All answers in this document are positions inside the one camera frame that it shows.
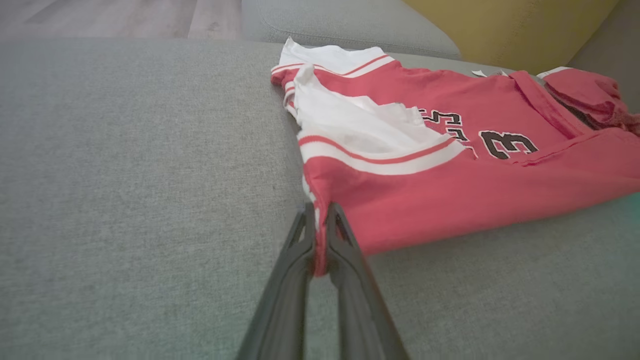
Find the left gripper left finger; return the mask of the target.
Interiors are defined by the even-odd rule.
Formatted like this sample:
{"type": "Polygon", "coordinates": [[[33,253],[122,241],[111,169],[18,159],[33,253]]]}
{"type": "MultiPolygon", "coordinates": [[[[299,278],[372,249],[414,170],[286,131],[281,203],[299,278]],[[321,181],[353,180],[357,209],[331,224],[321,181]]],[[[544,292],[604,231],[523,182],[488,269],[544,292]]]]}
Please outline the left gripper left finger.
{"type": "Polygon", "coordinates": [[[238,360],[304,358],[307,291],[316,250],[315,218],[310,202],[295,214],[238,349],[238,360]]]}

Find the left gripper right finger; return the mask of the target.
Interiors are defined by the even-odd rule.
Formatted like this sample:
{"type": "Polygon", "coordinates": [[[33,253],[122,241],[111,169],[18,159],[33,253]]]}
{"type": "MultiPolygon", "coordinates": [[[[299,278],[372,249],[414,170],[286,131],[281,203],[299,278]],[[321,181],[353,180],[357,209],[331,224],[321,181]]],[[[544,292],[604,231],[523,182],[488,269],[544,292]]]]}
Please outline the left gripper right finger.
{"type": "Polygon", "coordinates": [[[338,293],[341,360],[408,360],[345,211],[335,202],[327,208],[326,260],[338,293]]]}

